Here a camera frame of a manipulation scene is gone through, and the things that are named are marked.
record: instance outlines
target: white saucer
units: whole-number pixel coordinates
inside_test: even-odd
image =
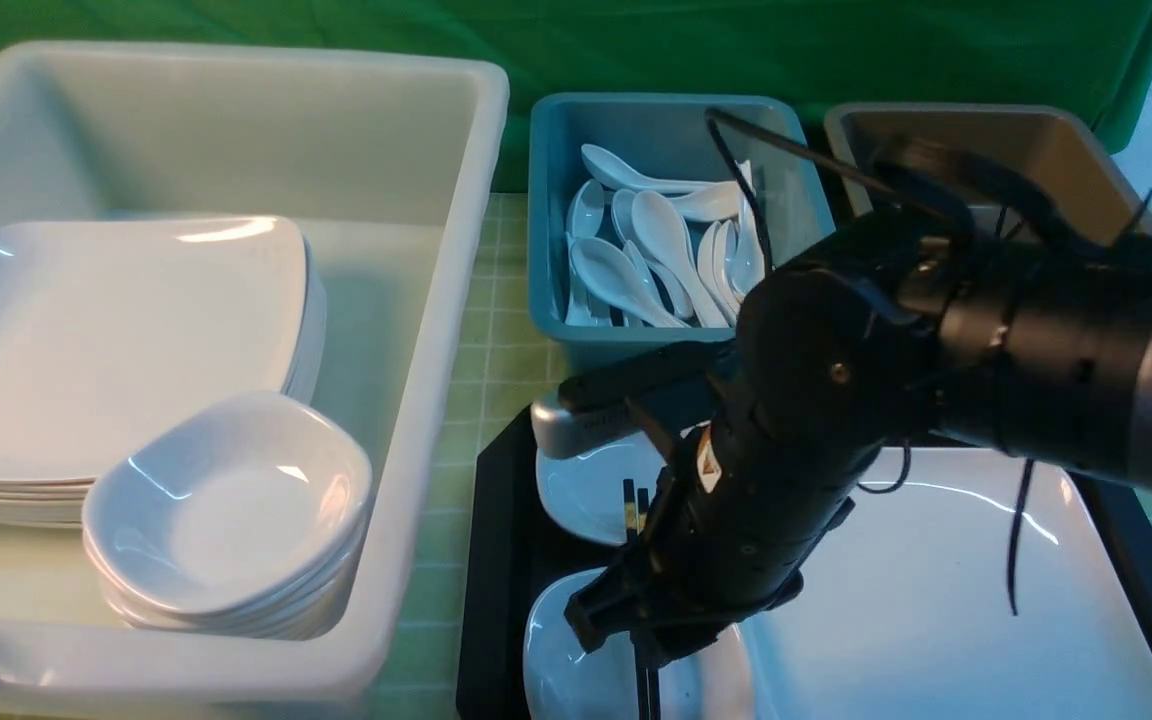
[[[568,460],[536,452],[536,491],[540,506],[573,536],[617,546],[626,543],[623,482],[655,495],[664,468],[659,452],[643,433],[617,439]]]
[[[637,720],[639,715],[628,635],[613,635],[586,655],[563,620],[568,598],[600,571],[559,579],[536,598],[526,616],[522,674],[535,720]],[[719,634],[713,646],[660,669],[659,679],[664,719],[755,719],[755,675],[736,626]]]

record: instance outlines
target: black object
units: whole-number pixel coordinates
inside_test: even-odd
[[[938,435],[915,447],[960,446]],[[1129,488],[1074,476],[1152,650],[1152,525]],[[536,494],[536,445],[524,409],[477,458],[456,707],[463,720],[526,719],[522,638],[554,579],[607,564],[616,548],[563,532]]]
[[[1152,236],[1135,232],[1140,213],[1105,245],[979,156],[900,138],[870,177],[722,111],[707,118],[764,245],[767,225],[719,123],[900,209],[863,215],[770,272],[718,361],[689,348],[712,395],[695,409],[708,427],[677,439],[639,406],[639,393],[668,382],[659,356],[559,388],[573,414],[626,402],[666,458],[645,532],[568,602],[582,647],[630,632],[665,665],[790,601],[799,566],[893,438],[933,429],[1152,491]],[[1015,211],[1038,242],[980,232],[965,190]]]

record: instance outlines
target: black chopstick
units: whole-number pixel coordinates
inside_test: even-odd
[[[634,541],[639,537],[639,506],[634,498],[634,478],[623,480],[626,492],[626,541]],[[652,705],[649,697],[649,674],[639,661],[639,649],[634,649],[634,683],[636,684],[636,696],[639,698],[639,720],[652,720]]]
[[[649,523],[649,488],[639,488],[639,532]],[[644,670],[647,675],[647,717],[660,720],[660,675],[657,670]]]
[[[634,493],[634,479],[623,480],[626,495],[626,540],[639,537],[639,531],[649,518],[649,492],[641,488],[637,497]],[[639,658],[639,649],[634,649],[634,682],[639,698],[639,720],[660,719],[660,679],[657,670],[644,666]]]

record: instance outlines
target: white bowl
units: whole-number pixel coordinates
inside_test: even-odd
[[[636,720],[634,646],[612,635],[593,653],[581,650],[563,620],[568,598],[602,568],[567,575],[531,606],[522,650],[526,710],[536,720]],[[718,642],[659,670],[660,717],[670,720],[753,720],[755,672],[742,629],[730,626]]]
[[[282,218],[1,228],[0,482],[90,482],[204,407],[282,389],[305,297]]]
[[[366,523],[364,521],[353,530],[334,555],[276,591],[264,594],[255,601],[243,602],[232,611],[210,615],[184,615],[179,614],[179,612],[159,611],[138,601],[136,596],[119,584],[114,573],[92,551],[91,539],[86,535],[83,537],[83,550],[88,552],[92,566],[103,576],[101,594],[106,605],[109,605],[109,608],[120,616],[136,621],[137,626],[153,626],[164,630],[195,630],[196,632],[211,630],[211,632],[218,634],[245,634],[241,631],[244,626],[266,623],[275,616],[283,619],[305,614],[311,606],[317,607],[319,601],[328,602],[333,581],[343,577],[349,564],[357,560],[365,530]]]
[[[290,397],[250,393],[97,479],[83,532],[138,601],[220,614],[323,564],[372,497],[367,455],[342,429]]]

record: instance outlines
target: stack of plates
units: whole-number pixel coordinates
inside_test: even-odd
[[[0,229],[0,523],[77,526],[96,477],[223,397],[308,402],[325,328],[289,220]]]
[[[305,639],[348,597],[371,491],[367,455],[343,430],[250,393],[103,475],[83,547],[134,628]]]

